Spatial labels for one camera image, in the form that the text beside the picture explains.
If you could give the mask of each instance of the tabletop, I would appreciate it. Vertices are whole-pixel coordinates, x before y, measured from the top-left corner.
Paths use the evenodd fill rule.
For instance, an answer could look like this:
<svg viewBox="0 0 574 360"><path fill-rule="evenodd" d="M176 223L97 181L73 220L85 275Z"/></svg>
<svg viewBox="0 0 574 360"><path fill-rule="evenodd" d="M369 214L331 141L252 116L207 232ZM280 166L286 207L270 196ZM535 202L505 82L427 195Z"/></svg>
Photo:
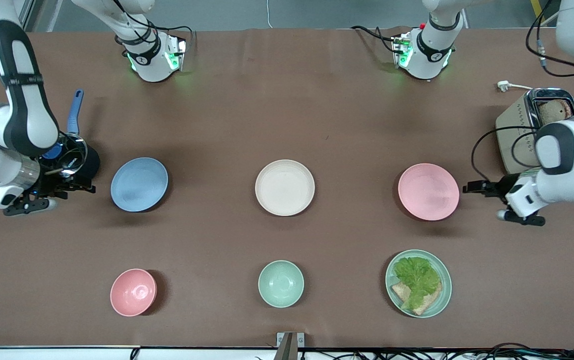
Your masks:
<svg viewBox="0 0 574 360"><path fill-rule="evenodd" d="M574 203L546 207L543 228L523 227L496 219L498 199L461 194L453 215L427 222L405 214L395 191L418 163L459 185L478 179L473 144L523 94L496 82L574 95L574 79L547 76L527 53L525 33L463 30L449 66L426 81L354 30L200 32L185 71L160 83L130 70L113 33L30 34L61 128L84 89L80 133L101 170L96 194L31 216L0 211L0 345L265 346L301 331L316 347L574 348ZM543 31L547 52L560 54L553 35ZM110 184L137 157L161 161L170 188L156 209L127 213ZM316 181L297 216L273 216L255 198L259 171L279 159ZM495 139L476 159L503 175ZM435 317L408 317L386 294L386 267L408 249L451 274L451 301ZM285 309L258 294L261 269L280 259L305 276ZM145 316L122 317L109 289L132 268L152 271L159 294Z"/></svg>

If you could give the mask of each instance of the blue handle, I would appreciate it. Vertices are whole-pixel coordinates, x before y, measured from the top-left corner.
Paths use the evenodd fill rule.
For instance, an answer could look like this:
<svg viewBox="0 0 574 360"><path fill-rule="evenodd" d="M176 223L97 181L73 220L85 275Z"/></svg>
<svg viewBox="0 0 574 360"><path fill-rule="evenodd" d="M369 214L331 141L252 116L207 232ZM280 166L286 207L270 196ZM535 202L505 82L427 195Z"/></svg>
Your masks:
<svg viewBox="0 0 574 360"><path fill-rule="evenodd" d="M79 134L79 112L81 112L83 96L85 96L83 89L77 89L76 92L74 92L74 99L71 101L71 108L69 109L69 116L67 117L68 133Z"/></svg>

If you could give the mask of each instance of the green plate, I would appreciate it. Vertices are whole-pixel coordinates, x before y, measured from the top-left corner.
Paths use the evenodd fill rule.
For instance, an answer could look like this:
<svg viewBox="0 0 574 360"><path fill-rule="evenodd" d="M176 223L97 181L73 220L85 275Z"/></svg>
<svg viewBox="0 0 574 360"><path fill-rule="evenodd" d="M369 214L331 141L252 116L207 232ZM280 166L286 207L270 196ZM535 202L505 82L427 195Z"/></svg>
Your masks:
<svg viewBox="0 0 574 360"><path fill-rule="evenodd" d="M303 272L287 260L270 262L258 277L258 292L262 300L274 308L288 308L296 304L304 290Z"/></svg>
<svg viewBox="0 0 574 360"><path fill-rule="evenodd" d="M431 304L429 308L427 308L427 310L422 313L421 316L416 315L412 310L403 309L403 300L401 300L396 292L392 290L393 285L401 282L401 280L399 280L399 278L396 276L396 273L394 272L394 265L396 265L396 263L403 258L422 258L429 260L429 264L438 273L440 282L442 283L442 291L440 292L440 295L438 295L436 301L434 301L433 304ZM445 267L445 264L443 264L443 262L440 261L438 257L423 250L402 251L398 255L394 256L394 258L389 263L389 266L387 266L387 271L385 272L385 287L392 303L394 303L394 305L400 309L401 312L414 318L424 319L440 314L442 310L445 310L449 300L452 298L452 277L449 275L447 267Z"/></svg>

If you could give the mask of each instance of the pink plate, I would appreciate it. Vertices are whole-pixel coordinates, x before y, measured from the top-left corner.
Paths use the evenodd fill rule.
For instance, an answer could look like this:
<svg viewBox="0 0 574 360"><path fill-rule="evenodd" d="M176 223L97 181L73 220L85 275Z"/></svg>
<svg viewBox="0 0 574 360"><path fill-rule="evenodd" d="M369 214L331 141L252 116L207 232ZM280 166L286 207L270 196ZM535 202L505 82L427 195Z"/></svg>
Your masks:
<svg viewBox="0 0 574 360"><path fill-rule="evenodd" d="M450 216L460 195L452 174L435 164L415 164L405 170L398 182L398 196L404 207L427 221Z"/></svg>
<svg viewBox="0 0 574 360"><path fill-rule="evenodd" d="M143 269L129 269L111 285L111 307L123 317L135 317L147 310L156 298L156 280Z"/></svg>

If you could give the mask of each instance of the lettuce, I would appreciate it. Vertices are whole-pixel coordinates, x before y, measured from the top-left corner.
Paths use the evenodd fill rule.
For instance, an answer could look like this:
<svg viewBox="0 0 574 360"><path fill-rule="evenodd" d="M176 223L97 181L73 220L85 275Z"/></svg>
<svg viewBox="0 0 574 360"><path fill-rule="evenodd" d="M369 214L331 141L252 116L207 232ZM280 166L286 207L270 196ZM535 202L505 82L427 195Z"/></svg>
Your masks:
<svg viewBox="0 0 574 360"><path fill-rule="evenodd" d="M409 287L411 293L402 308L412 310L423 304L423 298L436 292L440 277L422 257L404 257L394 264L394 272L400 281Z"/></svg>

